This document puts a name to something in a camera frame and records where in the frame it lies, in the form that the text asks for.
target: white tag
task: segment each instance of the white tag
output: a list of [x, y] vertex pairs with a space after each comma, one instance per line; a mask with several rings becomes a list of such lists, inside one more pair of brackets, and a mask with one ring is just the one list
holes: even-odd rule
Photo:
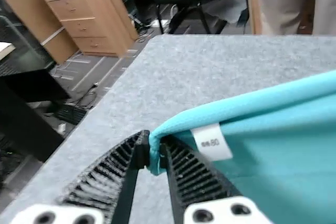
[[219, 123], [191, 130], [197, 148], [209, 161], [232, 158], [232, 152], [221, 132]]

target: floor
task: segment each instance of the floor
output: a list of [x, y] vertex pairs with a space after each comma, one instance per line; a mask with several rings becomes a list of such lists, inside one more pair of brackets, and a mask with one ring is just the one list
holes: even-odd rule
[[[171, 5], [164, 6], [162, 10], [163, 19], [170, 19]], [[140, 6], [139, 12], [145, 19], [155, 18], [155, 6]], [[209, 26], [214, 29], [218, 19], [210, 15], [206, 16]], [[177, 34], [205, 34], [201, 21], [197, 16], [191, 16], [185, 20]], [[62, 87], [70, 94], [71, 101], [82, 97], [83, 94], [96, 83], [98, 87], [82, 100], [81, 105], [91, 108], [95, 106], [102, 97], [110, 90], [117, 79], [125, 72], [127, 67], [138, 56], [149, 39], [159, 35], [157, 27], [149, 28], [123, 58], [114, 57], [96, 57], [84, 56], [78, 52], [67, 60], [63, 65], [56, 66], [51, 75], [59, 81]], [[227, 24], [222, 34], [242, 35], [250, 34], [250, 26], [239, 26], [237, 24]], [[59, 131], [64, 137], [67, 137], [76, 127], [70, 123], [64, 122], [53, 117], [52, 114], [45, 114], [44, 109], [48, 103], [33, 103], [31, 106], [39, 113], [55, 130]], [[60, 125], [65, 126], [65, 130], [60, 131]], [[43, 164], [33, 158], [25, 155], [19, 167], [11, 173], [4, 182], [4, 188], [0, 193], [0, 213], [5, 207], [15, 199], [16, 195], [24, 188], [28, 181], [35, 175]]]

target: gray felt surface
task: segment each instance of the gray felt surface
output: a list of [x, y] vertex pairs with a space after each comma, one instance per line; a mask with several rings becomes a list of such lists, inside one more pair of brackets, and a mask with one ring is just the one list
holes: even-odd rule
[[[153, 38], [88, 114], [0, 223], [35, 203], [51, 204], [77, 174], [127, 136], [215, 100], [336, 67], [336, 38], [171, 36]], [[172, 224], [166, 175], [139, 173], [131, 224]]]

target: chair leg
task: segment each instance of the chair leg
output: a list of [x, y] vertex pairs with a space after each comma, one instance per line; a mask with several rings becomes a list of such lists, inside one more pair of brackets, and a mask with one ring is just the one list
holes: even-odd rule
[[204, 26], [204, 29], [205, 29], [206, 33], [211, 34], [209, 26], [208, 26], [208, 24], [206, 22], [206, 19], [205, 19], [205, 15], [203, 13], [202, 4], [200, 2], [197, 3], [197, 10], [198, 10], [198, 13], [200, 14], [201, 21], [202, 21], [202, 24]]
[[160, 13], [160, 5], [156, 5], [156, 16], [158, 17], [161, 34], [164, 34], [163, 26], [161, 23], [162, 18], [161, 18], [161, 13]]

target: turquoise fabric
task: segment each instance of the turquoise fabric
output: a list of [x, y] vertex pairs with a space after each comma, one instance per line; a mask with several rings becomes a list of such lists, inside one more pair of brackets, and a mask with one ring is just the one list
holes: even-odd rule
[[336, 71], [184, 111], [150, 134], [150, 171], [173, 134], [220, 123], [233, 158], [214, 162], [274, 223], [336, 223]]

